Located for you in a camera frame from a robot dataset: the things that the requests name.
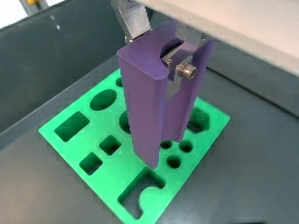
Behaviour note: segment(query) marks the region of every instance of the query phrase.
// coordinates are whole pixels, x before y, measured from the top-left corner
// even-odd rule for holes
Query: hexagonal hole
[[[187,129],[193,133],[208,130],[211,127],[209,116],[197,108],[191,111],[191,119],[188,121]]]

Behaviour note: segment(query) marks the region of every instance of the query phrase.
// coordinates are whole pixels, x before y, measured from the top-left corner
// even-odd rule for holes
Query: metal screw
[[[207,33],[203,33],[201,35],[200,35],[200,40],[204,40],[207,38]]]
[[[197,68],[189,61],[184,61],[179,66],[176,66],[175,74],[188,80],[193,78],[196,73]]]

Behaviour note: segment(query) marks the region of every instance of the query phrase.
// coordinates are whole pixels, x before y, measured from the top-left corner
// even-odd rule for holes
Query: green shape sorter board
[[[229,117],[196,99],[180,143],[161,143],[152,170],[133,152],[120,72],[116,70],[38,129],[73,171],[125,224],[155,223],[201,161]],[[141,179],[156,182],[137,197],[140,215],[127,197]]]

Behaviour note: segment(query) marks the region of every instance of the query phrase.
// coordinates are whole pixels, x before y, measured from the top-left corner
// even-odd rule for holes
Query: silver bracket
[[[163,57],[169,69],[167,100],[179,92],[181,80],[191,80],[197,73],[197,68],[192,65],[192,55],[211,40],[204,32],[181,22],[177,22],[175,36],[183,43]]]
[[[132,42],[151,31],[145,7],[132,0],[111,0],[117,21],[125,33],[125,42]]]

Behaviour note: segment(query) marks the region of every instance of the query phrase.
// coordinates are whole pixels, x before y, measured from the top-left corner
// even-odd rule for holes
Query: circular hole
[[[181,165],[181,160],[179,159],[177,156],[169,156],[167,158],[167,164],[173,168],[177,169]]]
[[[116,85],[121,88],[123,87],[123,81],[121,78],[116,79]]]
[[[93,99],[89,102],[91,109],[100,111],[107,109],[115,102],[117,98],[117,92],[115,90],[105,90],[96,94]]]
[[[160,144],[163,149],[169,149],[173,146],[173,142],[172,141],[163,141]]]
[[[119,126],[127,134],[131,134],[127,112],[124,112],[123,115],[119,117]]]
[[[192,151],[192,143],[189,141],[185,141],[185,140],[181,141],[179,146],[180,146],[181,151],[184,151],[184,152]]]

